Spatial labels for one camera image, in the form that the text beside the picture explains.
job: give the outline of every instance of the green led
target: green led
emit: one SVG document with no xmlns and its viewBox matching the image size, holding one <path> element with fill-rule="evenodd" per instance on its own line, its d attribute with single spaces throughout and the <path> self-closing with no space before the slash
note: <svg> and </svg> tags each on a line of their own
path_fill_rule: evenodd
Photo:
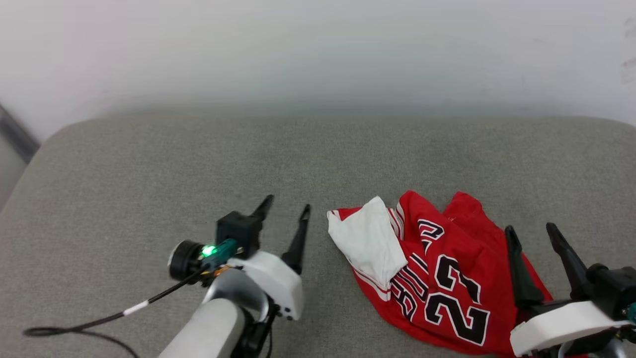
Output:
<svg viewBox="0 0 636 358">
<path fill-rule="evenodd" d="M 203 249 L 201 250 L 201 255 L 203 257 L 208 257 L 212 255 L 214 252 L 216 252 L 216 247 L 212 245 L 207 245 L 207 246 L 204 246 Z"/>
</svg>

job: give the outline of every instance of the gray tablecloth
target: gray tablecloth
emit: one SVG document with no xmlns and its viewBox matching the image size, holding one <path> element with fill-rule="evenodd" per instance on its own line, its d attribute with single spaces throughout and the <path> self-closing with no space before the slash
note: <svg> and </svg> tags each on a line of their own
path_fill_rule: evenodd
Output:
<svg viewBox="0 0 636 358">
<path fill-rule="evenodd" d="M 65 128 L 35 156 L 0 214 L 0 356 L 125 357 L 117 346 L 21 330 L 73 325 L 173 284 L 166 260 L 206 222 L 276 200 L 261 240 L 282 253 L 313 205 L 304 316 L 280 321 L 274 357 L 459 356 L 384 322 L 327 233 L 324 213 L 416 190 L 440 210 L 458 190 L 515 226 L 555 297 L 569 286 L 544 225 L 587 264 L 634 265 L 636 129 L 592 118 L 212 120 L 138 117 Z M 210 240 L 213 233 L 208 233 Z M 97 329 L 158 355 L 202 298 L 188 287 Z"/>
</svg>

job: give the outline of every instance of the dark gray baseboard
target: dark gray baseboard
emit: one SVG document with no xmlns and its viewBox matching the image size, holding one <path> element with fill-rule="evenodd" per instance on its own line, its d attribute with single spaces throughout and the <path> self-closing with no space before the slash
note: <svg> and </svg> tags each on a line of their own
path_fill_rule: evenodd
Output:
<svg viewBox="0 0 636 358">
<path fill-rule="evenodd" d="M 31 162 L 33 155 L 39 149 L 38 143 L 2 107 L 0 107 L 0 134 L 26 163 Z"/>
</svg>

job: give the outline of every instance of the basketball jersey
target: basketball jersey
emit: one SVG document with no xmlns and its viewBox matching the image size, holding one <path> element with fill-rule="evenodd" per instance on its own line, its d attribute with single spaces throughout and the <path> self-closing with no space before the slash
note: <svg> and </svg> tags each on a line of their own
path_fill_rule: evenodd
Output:
<svg viewBox="0 0 636 358">
<path fill-rule="evenodd" d="M 327 216 L 329 235 L 384 320 L 440 347 L 514 357 L 509 338 L 517 309 L 506 238 L 479 201 L 458 192 L 440 213 L 408 191 L 395 209 L 376 197 Z"/>
</svg>

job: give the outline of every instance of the white fabric patch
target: white fabric patch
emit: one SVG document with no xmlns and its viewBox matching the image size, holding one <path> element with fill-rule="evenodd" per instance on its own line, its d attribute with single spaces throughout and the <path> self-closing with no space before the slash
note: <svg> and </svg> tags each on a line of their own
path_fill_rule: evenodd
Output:
<svg viewBox="0 0 636 358">
<path fill-rule="evenodd" d="M 382 199 L 374 197 L 344 221 L 332 211 L 327 219 L 331 239 L 351 266 L 381 291 L 390 291 L 391 279 L 407 261 Z"/>
</svg>

